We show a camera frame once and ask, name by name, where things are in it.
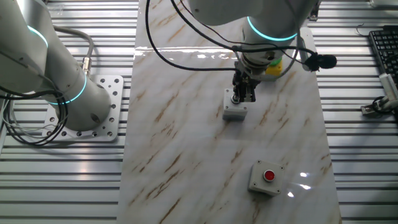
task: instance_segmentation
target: red button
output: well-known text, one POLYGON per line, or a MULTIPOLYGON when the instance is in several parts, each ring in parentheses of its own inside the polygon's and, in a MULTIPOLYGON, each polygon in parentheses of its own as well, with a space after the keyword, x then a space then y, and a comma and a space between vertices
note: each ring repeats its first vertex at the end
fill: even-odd
POLYGON ((267 170, 264 172, 264 180, 271 182, 275 179, 275 173, 272 170, 267 170))

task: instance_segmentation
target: small gray box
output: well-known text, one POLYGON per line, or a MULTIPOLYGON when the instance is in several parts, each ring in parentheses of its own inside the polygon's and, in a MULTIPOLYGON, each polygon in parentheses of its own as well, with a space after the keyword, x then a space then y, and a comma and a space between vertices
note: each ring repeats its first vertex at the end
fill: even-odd
POLYGON ((282 192, 284 174, 284 166, 258 160, 252 167, 248 189, 271 196, 279 195, 282 192), (273 181, 268 182, 265 180, 264 173, 267 170, 274 172, 275 178, 273 181))

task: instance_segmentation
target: metal slotted table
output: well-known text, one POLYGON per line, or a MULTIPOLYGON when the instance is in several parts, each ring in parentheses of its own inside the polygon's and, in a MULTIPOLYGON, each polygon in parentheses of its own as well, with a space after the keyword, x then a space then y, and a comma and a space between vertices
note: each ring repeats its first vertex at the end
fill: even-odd
MULTIPOLYGON (((57 26, 78 29, 95 42, 93 75, 124 78, 118 139, 32 149, 2 135, 0 223, 115 224, 134 56, 137 1, 49 3, 57 26)), ((392 117, 365 119, 359 107, 384 95, 367 37, 398 24, 398 11, 373 9, 368 1, 323 1, 310 22, 320 54, 338 57, 333 70, 317 73, 326 131, 344 224, 398 223, 398 128, 392 117)), ((88 44, 59 34, 78 61, 88 44)), ((18 102, 16 116, 41 127, 48 104, 18 102)))

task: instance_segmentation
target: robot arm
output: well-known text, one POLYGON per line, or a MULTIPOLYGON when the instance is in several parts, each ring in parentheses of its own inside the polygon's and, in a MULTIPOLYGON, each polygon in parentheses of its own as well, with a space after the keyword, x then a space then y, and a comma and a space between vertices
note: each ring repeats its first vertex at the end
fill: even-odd
MULTIPOLYGON (((318 0, 189 0, 195 18, 207 25, 222 25, 244 18, 242 42, 245 49, 270 45, 289 46, 318 0)), ((233 103, 254 102, 254 89, 263 81, 275 81, 285 74, 267 74, 272 63, 280 63, 283 51, 243 53, 235 63, 233 103)))

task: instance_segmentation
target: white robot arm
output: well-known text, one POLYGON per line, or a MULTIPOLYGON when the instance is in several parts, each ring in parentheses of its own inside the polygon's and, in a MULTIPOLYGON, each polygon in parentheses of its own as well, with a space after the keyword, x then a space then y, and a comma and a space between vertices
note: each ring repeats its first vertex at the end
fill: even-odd
MULTIPOLYGON (((51 80, 66 99, 71 130, 91 130, 110 112, 108 92, 62 44, 42 0, 0 0, 0 67, 0 86, 10 91, 53 90, 51 80)), ((58 109, 54 96, 43 98, 58 109)))
MULTIPOLYGON (((263 49, 270 45, 289 46, 318 0, 188 0, 188 2, 195 18, 203 24, 217 26, 245 17, 242 42, 255 45, 243 47, 263 49)), ((282 54, 281 50, 241 54, 240 60, 235 65, 240 73, 237 72, 233 80, 235 103, 255 101, 254 89, 258 83, 274 81, 284 75, 265 73, 272 62, 277 63, 281 60, 282 54)))

